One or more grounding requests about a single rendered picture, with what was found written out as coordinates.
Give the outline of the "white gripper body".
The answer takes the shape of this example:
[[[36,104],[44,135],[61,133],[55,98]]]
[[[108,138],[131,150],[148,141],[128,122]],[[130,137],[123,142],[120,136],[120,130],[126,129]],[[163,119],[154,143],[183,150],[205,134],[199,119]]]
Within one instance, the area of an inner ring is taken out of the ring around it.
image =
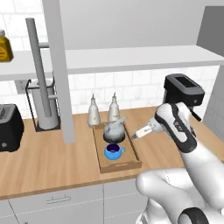
[[[141,127],[140,129],[138,129],[132,136],[132,139],[136,139],[136,138],[141,138],[144,137],[145,135],[150,133],[150,126],[149,125],[145,125],[143,127]]]

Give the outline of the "grey kettle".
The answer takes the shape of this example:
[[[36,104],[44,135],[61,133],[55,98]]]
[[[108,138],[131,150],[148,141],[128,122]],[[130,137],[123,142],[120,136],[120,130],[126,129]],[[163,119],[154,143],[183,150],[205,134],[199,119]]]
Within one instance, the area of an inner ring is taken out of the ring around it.
[[[104,125],[103,139],[107,143],[118,144],[125,139],[123,122],[127,119],[126,116],[121,117],[115,122],[109,122]]]

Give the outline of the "wooden tray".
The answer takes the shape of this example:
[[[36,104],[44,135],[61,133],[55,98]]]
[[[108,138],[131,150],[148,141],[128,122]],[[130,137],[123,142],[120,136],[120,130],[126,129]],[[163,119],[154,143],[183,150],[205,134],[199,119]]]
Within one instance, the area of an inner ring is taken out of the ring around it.
[[[101,173],[119,172],[142,167],[142,161],[138,156],[136,146],[130,139],[130,133],[126,123],[124,126],[125,139],[119,143],[126,151],[117,159],[109,160],[105,157],[104,149],[108,143],[103,139],[103,126],[105,122],[93,127],[94,143],[97,152],[99,167]]]

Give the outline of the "blue mug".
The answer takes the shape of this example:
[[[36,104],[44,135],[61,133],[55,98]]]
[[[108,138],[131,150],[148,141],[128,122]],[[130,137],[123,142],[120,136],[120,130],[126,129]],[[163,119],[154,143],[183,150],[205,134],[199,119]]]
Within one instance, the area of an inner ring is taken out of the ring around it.
[[[110,143],[105,147],[104,155],[109,160],[117,160],[125,151],[125,147],[121,147],[117,143]]]

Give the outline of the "grey cabinet door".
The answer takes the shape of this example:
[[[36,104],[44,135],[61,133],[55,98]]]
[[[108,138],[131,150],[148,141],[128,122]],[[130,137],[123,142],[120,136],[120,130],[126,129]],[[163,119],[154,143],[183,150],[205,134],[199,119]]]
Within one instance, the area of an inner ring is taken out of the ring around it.
[[[224,57],[224,6],[206,6],[197,45]]]
[[[65,144],[75,142],[74,121],[67,77],[67,59],[60,15],[60,0],[42,0]]]

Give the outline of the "white grey bottle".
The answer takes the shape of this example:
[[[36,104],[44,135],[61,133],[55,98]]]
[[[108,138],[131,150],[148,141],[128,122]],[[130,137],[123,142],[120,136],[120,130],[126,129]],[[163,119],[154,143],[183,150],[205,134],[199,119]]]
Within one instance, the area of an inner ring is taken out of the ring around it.
[[[114,94],[112,97],[112,102],[109,106],[108,121],[114,122],[117,121],[119,118],[120,118],[119,106],[116,100],[116,95]]]
[[[95,97],[92,96],[91,104],[88,109],[87,124],[90,128],[101,123],[99,109],[95,103]]]

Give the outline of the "black coffee machine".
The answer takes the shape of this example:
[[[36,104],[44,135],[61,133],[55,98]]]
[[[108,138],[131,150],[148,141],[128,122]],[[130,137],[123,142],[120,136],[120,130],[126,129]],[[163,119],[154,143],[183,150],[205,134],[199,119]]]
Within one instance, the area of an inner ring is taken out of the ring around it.
[[[201,118],[193,111],[203,102],[205,91],[198,83],[182,73],[165,76],[163,103],[183,102],[192,115],[200,122]]]

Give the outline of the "white cupboard door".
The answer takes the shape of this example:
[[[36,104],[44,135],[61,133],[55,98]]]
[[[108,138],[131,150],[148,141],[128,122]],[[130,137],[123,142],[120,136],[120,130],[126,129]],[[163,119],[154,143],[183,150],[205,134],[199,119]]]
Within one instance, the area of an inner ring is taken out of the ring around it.
[[[0,200],[0,224],[17,224],[7,200]]]
[[[134,178],[104,185],[104,224],[136,224],[147,198],[136,188]]]

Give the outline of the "grey paper towel roll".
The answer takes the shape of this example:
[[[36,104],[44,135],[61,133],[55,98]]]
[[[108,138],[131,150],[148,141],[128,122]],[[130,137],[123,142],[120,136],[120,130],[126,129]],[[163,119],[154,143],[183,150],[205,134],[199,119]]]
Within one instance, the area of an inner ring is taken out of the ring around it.
[[[31,89],[31,95],[38,117],[38,131],[55,130],[56,128],[58,128],[60,126],[60,119],[58,115],[56,101],[50,100],[52,116],[46,117],[40,95],[39,82],[37,80],[33,81],[29,85],[29,88]]]

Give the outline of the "white drawer front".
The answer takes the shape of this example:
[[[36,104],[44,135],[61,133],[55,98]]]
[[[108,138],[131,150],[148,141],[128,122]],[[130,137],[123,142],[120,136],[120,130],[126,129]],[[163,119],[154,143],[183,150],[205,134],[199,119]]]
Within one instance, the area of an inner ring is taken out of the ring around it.
[[[69,201],[46,204],[69,196]],[[10,204],[20,224],[103,224],[102,185],[15,198]]]

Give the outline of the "black toaster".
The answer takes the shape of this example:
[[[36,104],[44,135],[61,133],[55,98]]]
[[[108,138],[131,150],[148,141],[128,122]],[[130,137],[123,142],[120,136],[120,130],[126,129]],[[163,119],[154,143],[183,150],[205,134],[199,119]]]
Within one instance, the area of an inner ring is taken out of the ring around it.
[[[16,104],[0,104],[0,152],[17,151],[25,127]]]

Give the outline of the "yellow jar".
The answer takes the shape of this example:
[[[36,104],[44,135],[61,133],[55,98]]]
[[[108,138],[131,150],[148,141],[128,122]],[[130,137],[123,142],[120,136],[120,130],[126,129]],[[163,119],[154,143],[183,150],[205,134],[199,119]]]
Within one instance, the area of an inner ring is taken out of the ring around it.
[[[13,58],[11,43],[5,37],[5,31],[0,29],[0,62],[10,62]]]

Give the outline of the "white wall cabinet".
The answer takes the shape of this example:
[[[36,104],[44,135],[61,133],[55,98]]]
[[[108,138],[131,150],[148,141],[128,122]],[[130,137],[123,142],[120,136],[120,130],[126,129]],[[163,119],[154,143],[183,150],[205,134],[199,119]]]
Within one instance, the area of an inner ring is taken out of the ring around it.
[[[59,0],[69,74],[219,65],[197,45],[206,6],[224,0]],[[42,51],[53,76],[50,47]]]

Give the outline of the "wall power outlet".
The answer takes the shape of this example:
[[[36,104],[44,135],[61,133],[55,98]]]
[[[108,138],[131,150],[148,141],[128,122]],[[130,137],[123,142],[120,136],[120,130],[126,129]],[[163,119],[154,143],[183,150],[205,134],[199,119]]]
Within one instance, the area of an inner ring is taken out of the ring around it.
[[[16,85],[16,89],[17,89],[17,93],[19,95],[24,94],[25,92],[30,93],[29,89],[25,89],[27,84],[27,80],[15,80],[15,85]]]

